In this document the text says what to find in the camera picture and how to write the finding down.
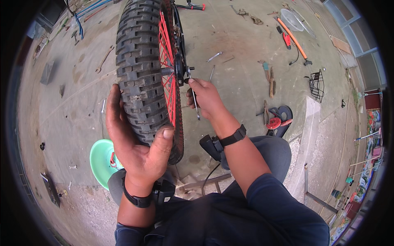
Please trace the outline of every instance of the concrete ground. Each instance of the concrete ground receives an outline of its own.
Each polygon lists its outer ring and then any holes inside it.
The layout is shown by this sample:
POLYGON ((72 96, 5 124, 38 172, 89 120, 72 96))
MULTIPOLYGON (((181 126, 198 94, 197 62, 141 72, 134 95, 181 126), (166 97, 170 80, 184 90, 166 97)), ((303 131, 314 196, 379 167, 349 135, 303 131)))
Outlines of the concrete ground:
MULTIPOLYGON (((303 202, 302 168, 308 161, 309 191, 334 205, 335 200, 329 197, 331 187, 345 188, 349 164, 357 158, 353 139, 358 137, 360 121, 352 96, 353 85, 347 82, 346 67, 341 63, 337 48, 303 1, 288 4, 305 17, 317 36, 314 39, 307 32, 294 32, 313 62, 308 66, 303 65, 302 57, 288 65, 296 58, 296 48, 287 50, 276 31, 273 15, 267 15, 280 11, 281 2, 193 1, 203 2, 205 11, 179 10, 188 65, 196 67, 193 77, 208 80, 212 66, 216 65, 212 83, 229 111, 245 125, 250 137, 265 135, 267 131, 262 117, 255 116, 262 111, 264 100, 269 107, 290 106, 294 121, 284 138, 290 143, 293 157, 285 186, 303 202), (245 9, 264 24, 255 25, 249 16, 236 15, 229 3, 236 10, 245 9), (220 51, 222 55, 205 62, 220 51), (232 56, 235 59, 223 63, 232 56), (272 99, 263 68, 257 63, 259 60, 267 61, 274 68, 277 87, 272 99), (310 91, 304 76, 323 67, 326 68, 323 72, 325 96, 318 104, 319 110, 316 106, 309 114, 310 91), (345 108, 341 108, 342 99, 346 102, 345 108)), ((105 112, 101 114, 101 109, 103 99, 117 81, 115 52, 109 54, 99 74, 95 68, 109 46, 115 45, 119 8, 120 4, 109 3, 83 22, 85 37, 76 46, 70 37, 77 27, 60 31, 35 63, 31 57, 37 44, 33 43, 23 71, 18 108, 22 159, 39 205, 53 227, 71 245, 114 244, 117 206, 91 172, 89 152, 95 141, 108 138, 105 112), (39 81, 49 61, 55 62, 53 77, 48 85, 43 85, 39 81), (59 94, 62 85, 65 86, 63 98, 59 94), (44 151, 39 149, 41 142, 46 143, 44 151), (69 169, 74 165, 78 169, 69 169), (50 202, 40 172, 50 173, 59 190, 66 189, 72 182, 68 196, 61 198, 60 209, 50 202)), ((185 107, 187 89, 187 85, 181 88, 185 152, 172 171, 179 179, 189 175, 200 181, 216 162, 199 146, 199 139, 215 134, 207 120, 197 121, 195 111, 185 107)), ((212 177, 228 172, 219 167, 212 177)), ((230 180, 221 182, 222 191, 229 183, 230 180)), ((214 185, 208 186, 206 191, 215 191, 214 185)), ((322 210, 314 201, 307 201, 307 205, 318 213, 322 210)), ((327 211, 322 212, 324 219, 330 216, 327 211)))

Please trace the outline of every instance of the bicycle tire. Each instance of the bicycle tire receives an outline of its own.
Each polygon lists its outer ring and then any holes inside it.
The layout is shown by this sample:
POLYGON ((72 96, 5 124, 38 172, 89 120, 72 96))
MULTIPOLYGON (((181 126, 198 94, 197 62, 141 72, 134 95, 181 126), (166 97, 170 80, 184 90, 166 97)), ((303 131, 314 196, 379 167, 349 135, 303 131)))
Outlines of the bicycle tire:
POLYGON ((174 126, 173 147, 168 160, 168 164, 173 165, 182 159, 184 152, 182 110, 175 77, 171 82, 175 88, 168 91, 168 100, 171 98, 174 108, 168 109, 159 46, 159 35, 163 36, 163 31, 159 33, 162 16, 170 43, 166 47, 171 46, 172 54, 175 54, 170 0, 129 0, 119 21, 116 65, 124 109, 140 142, 150 146, 160 127, 174 126))

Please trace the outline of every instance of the red rim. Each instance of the red rim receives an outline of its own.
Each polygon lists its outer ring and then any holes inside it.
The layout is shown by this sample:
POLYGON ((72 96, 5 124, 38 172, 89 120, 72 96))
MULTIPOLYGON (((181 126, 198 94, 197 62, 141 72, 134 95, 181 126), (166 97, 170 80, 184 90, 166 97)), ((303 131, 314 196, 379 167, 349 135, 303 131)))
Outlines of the red rim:
MULTIPOLYGON (((163 12, 160 12, 159 23, 159 49, 161 68, 174 68, 174 55, 171 48, 170 38, 168 36, 167 24, 164 19, 163 12)), ((174 72, 170 75, 162 76, 162 84, 164 87, 164 96, 167 104, 168 119, 175 126, 175 108, 176 108, 176 78, 174 72)))

